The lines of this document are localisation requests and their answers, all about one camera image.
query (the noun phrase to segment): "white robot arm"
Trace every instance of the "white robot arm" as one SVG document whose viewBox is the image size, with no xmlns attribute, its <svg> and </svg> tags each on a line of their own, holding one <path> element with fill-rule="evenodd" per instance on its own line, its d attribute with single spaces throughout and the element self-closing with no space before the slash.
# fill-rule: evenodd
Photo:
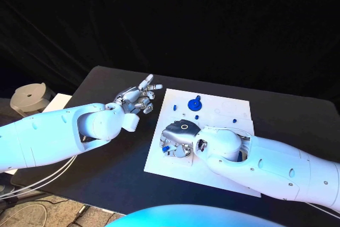
<svg viewBox="0 0 340 227">
<path fill-rule="evenodd" d="M 106 144 L 121 128 L 132 132 L 139 110 L 149 113 L 152 75 L 123 90 L 112 103 L 87 104 L 36 114 L 0 127 L 0 172 L 43 166 Z"/>
<path fill-rule="evenodd" d="M 187 120 L 175 121 L 161 134 L 164 155 L 180 158 L 193 151 L 216 174 L 265 195 L 340 211 L 340 164 L 282 142 L 249 134 L 240 136 L 231 130 L 237 129 L 200 129 Z"/>
</svg>

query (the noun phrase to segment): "black backdrop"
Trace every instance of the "black backdrop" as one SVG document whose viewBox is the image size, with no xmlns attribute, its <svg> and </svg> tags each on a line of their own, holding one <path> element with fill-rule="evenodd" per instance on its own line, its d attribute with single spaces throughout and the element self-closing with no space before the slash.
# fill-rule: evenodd
<svg viewBox="0 0 340 227">
<path fill-rule="evenodd" d="M 102 65 L 338 104 L 338 3 L 0 0 L 0 53 L 69 94 Z"/>
</svg>

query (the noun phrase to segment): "floor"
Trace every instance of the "floor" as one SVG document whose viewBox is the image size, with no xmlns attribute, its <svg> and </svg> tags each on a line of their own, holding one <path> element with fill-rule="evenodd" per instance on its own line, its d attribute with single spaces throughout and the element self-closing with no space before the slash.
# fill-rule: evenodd
<svg viewBox="0 0 340 227">
<path fill-rule="evenodd" d="M 63 201 L 66 199 L 57 196 L 49 196 L 40 200 L 47 200 L 53 203 Z M 76 213 L 82 208 L 83 204 L 76 201 L 66 201 L 57 204 L 50 204 L 49 202 L 34 201 L 27 202 L 7 209 L 4 214 L 0 216 L 0 224 L 5 219 L 25 206 L 31 204 L 41 204 L 46 207 L 47 219 L 44 227 L 66 227 L 73 221 Z M 122 215 L 116 213 L 108 213 L 96 207 L 89 207 L 83 216 L 79 217 L 76 223 L 82 227 L 103 227 L 106 222 L 110 223 Z M 1 225 L 1 227 L 38 227 L 43 226 L 44 211 L 40 206 L 30 206 L 23 209 L 10 220 Z"/>
</svg>

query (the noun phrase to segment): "white paper sheet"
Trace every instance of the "white paper sheet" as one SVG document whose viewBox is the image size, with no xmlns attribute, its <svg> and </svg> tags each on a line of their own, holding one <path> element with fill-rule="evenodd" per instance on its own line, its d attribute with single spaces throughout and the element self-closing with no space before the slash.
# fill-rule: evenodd
<svg viewBox="0 0 340 227">
<path fill-rule="evenodd" d="M 197 112 L 193 112 L 187 108 L 187 102 L 197 95 L 200 95 L 203 106 Z M 204 125 L 230 127 L 242 129 L 253 135 L 253 122 L 247 101 L 167 89 L 144 171 L 260 197 L 257 191 L 216 175 L 194 154 L 187 158 L 164 157 L 159 148 L 161 132 L 180 119 L 193 121 L 200 128 Z"/>
</svg>

